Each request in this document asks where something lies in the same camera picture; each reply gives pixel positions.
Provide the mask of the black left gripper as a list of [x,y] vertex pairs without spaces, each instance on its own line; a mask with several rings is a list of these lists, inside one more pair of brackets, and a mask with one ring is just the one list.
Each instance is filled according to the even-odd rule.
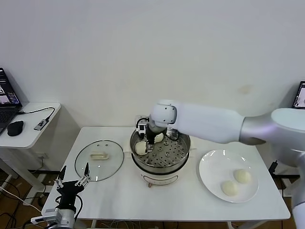
[[90,169],[89,163],[86,163],[84,170],[84,175],[79,181],[68,181],[63,182],[65,176],[66,166],[62,168],[60,173],[56,178],[56,185],[58,192],[61,195],[60,202],[58,204],[58,209],[69,209],[76,210],[75,200],[77,194],[84,190],[84,187],[90,182]]

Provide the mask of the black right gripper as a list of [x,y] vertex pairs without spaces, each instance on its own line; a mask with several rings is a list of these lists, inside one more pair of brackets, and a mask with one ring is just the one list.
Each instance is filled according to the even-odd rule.
[[148,141],[146,143],[146,152],[152,152],[154,148],[154,144],[150,144],[150,143],[155,143],[156,133],[150,129],[149,125],[147,125],[145,134],[146,134],[146,139]]

